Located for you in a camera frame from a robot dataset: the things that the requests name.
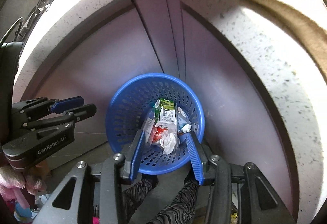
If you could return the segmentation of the blue plastic waste basket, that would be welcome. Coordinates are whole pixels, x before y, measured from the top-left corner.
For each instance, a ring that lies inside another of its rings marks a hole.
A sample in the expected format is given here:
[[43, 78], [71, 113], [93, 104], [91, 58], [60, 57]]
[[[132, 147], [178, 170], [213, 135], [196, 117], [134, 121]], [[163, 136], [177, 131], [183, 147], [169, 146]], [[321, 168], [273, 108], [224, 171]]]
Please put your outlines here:
[[176, 151], [164, 154], [151, 137], [156, 123], [155, 105], [159, 98], [174, 101], [190, 121], [192, 131], [203, 140], [205, 115], [193, 90], [182, 80], [160, 73], [137, 76], [122, 85], [111, 99], [106, 113], [106, 135], [114, 153], [133, 142], [138, 130], [145, 131], [139, 172], [149, 175], [171, 173], [189, 162], [186, 139], [180, 136]]

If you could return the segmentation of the green white milk carton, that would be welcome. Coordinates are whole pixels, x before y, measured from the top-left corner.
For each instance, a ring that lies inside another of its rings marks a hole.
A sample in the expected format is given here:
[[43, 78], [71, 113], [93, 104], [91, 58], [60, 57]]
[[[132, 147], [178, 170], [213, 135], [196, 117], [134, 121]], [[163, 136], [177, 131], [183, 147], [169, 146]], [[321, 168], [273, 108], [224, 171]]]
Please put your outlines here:
[[155, 127], [166, 128], [174, 133], [177, 131], [176, 105], [172, 100], [158, 98], [155, 105]]

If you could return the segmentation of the clear plastic bag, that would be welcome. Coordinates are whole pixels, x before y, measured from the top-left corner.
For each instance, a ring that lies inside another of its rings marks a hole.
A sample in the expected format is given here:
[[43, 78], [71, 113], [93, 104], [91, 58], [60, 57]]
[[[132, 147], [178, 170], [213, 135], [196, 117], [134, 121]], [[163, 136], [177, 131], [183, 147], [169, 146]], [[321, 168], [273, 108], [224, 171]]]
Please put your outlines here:
[[179, 146], [180, 140], [173, 132], [164, 131], [159, 140], [162, 153], [164, 155], [172, 154]]

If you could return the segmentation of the red white paper food bag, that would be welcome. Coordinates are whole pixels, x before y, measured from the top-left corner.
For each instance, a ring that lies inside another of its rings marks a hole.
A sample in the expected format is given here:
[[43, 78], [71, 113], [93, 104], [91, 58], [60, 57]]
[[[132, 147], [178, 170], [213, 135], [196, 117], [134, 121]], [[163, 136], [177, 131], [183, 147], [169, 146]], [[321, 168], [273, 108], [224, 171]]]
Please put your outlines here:
[[142, 130], [145, 134], [145, 147], [149, 148], [152, 145], [160, 144], [162, 133], [168, 130], [166, 127], [156, 127], [155, 119], [147, 117], [142, 125]]

